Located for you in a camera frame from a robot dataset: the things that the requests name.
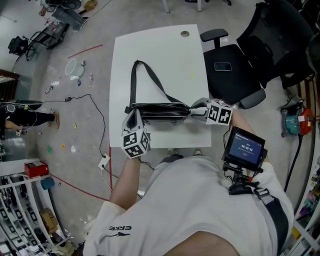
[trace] black bag strap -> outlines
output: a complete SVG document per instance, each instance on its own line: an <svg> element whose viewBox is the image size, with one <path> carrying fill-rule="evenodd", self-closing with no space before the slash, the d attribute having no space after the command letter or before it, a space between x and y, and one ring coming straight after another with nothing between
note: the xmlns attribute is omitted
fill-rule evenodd
<svg viewBox="0 0 320 256"><path fill-rule="evenodd" d="M166 98L172 102L172 103L182 103L180 100L177 100L174 97L171 97L170 95L166 94L164 87L162 86L160 80L158 79L157 75L153 72L151 67L149 65L141 60L136 60L133 64L132 70L131 70L131 87L130 87L130 104L125 108L125 113L129 114L132 110L132 104L136 103L136 94L137 94L137 66L141 63L144 65L149 77L152 79L152 81L158 86L158 88L164 93Z"/></svg>
<svg viewBox="0 0 320 256"><path fill-rule="evenodd" d="M270 195L267 188L256 187L253 192L262 201L273 220L277 236L277 255L280 255L289 232L288 217L285 214L279 199Z"/></svg>

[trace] cardboard box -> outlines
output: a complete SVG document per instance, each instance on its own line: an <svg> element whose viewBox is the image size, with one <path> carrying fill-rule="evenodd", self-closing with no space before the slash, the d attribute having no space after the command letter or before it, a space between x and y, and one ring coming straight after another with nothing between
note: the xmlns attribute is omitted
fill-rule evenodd
<svg viewBox="0 0 320 256"><path fill-rule="evenodd" d="M57 227L58 221L54 216L53 212L50 209L46 208L46 209L40 210L40 215L48 233L52 234L56 232L58 229Z"/></svg>

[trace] black cable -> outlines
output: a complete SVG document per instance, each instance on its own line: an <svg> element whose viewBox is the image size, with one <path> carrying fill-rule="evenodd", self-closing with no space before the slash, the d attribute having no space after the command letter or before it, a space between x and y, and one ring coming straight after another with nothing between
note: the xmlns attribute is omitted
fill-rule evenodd
<svg viewBox="0 0 320 256"><path fill-rule="evenodd" d="M232 184L234 184L234 179L230 176L230 175L226 175L226 172L223 171L224 177L229 178L232 182Z"/></svg>
<svg viewBox="0 0 320 256"><path fill-rule="evenodd" d="M144 164L144 165L148 166L152 171L155 171L155 168L153 168L153 167L151 166L151 163L146 162L146 161L142 161L142 160L140 159L140 157L138 157L137 159L139 160L139 162L140 162L141 164Z"/></svg>
<svg viewBox="0 0 320 256"><path fill-rule="evenodd" d="M94 14L92 14L90 17L88 17L88 19L92 18L93 16L95 16L100 10L102 10L103 8L106 7L107 4L109 4L112 0L109 0L104 6L102 6L97 12L95 12Z"/></svg>
<svg viewBox="0 0 320 256"><path fill-rule="evenodd" d="M103 169L105 169L105 170L107 171L108 174L110 174L110 172L105 168L105 166L104 166L103 164L102 164L101 166L102 166Z"/></svg>
<svg viewBox="0 0 320 256"><path fill-rule="evenodd" d="M230 130L231 130L231 122L230 122L230 125L229 125L229 129L228 129L228 130L224 133L224 135L222 136L224 149L226 149L226 136L227 136L227 134L230 132Z"/></svg>
<svg viewBox="0 0 320 256"><path fill-rule="evenodd" d="M103 134L102 134L102 138L101 138L101 142L100 142L100 146L99 146L99 151L100 151L100 154L101 156L103 157L104 155L102 154L102 151L101 151L101 146L102 146L102 142L104 141L104 137L105 137L105 133L106 133L106 122L105 122L105 117L104 115L101 113L100 109L97 107L97 104L94 102L94 100L92 99L92 96L90 93L88 94L85 94L85 95L82 95L80 97L68 97L68 98L65 98L65 100L51 100L51 101L40 101L41 103L51 103L51 102L70 102L71 100L73 99L81 99L85 96L90 96L90 99L92 101L92 103L94 104L95 108L99 111L100 115L102 116L102 120L103 120L103 125L104 125L104 128L103 128Z"/></svg>
<svg viewBox="0 0 320 256"><path fill-rule="evenodd" d="M288 188L288 185L289 185L289 181L290 181L290 177L291 177L292 171L293 171L293 169L294 169L296 160L297 160L298 155L299 155L299 152L300 152L300 148L301 148L303 136L299 134L299 135L298 135L298 138L299 138L299 145L298 145L298 148L297 148L297 150L296 150L296 153L295 153L293 162L292 162L292 164L291 164L290 171L289 171L288 176L287 176L286 181L285 181L284 192L287 191L287 188Z"/></svg>

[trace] white table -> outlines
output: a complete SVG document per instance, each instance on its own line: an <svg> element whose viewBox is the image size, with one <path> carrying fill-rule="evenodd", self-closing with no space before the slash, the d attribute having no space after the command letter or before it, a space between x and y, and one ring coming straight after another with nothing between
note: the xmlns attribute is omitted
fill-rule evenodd
<svg viewBox="0 0 320 256"><path fill-rule="evenodd" d="M188 37L181 32L188 31ZM191 106L209 97L206 67L197 25L149 29L117 37L114 43L110 94L109 140L111 147L122 145L122 123L130 100L131 70L136 60L147 63L165 92ZM145 67L136 70L136 103L168 103ZM211 146L211 127L188 118L181 124L146 124L151 148L200 148Z"/></svg>
<svg viewBox="0 0 320 256"><path fill-rule="evenodd" d="M197 9L198 9L198 12L201 12L201 1L202 1L202 0L198 0L198 1L197 1ZM167 0L162 0L162 2L163 2L163 5L164 5L165 12L166 12L167 14L170 13Z"/></svg>

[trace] black bag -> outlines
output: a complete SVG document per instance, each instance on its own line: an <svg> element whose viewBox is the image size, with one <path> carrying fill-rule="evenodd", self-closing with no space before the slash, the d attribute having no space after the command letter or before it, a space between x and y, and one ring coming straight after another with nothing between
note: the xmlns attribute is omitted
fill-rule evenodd
<svg viewBox="0 0 320 256"><path fill-rule="evenodd" d="M137 66L139 63L144 65L152 81L159 87L159 89L165 94L171 103L136 103ZM132 67L130 90L130 104L125 108L124 112L129 114L132 110L138 109L145 123L150 121L176 123L177 121L185 120L190 114L190 107L182 103L180 100L177 100L166 94L156 74L148 66L148 64L141 60L135 61Z"/></svg>

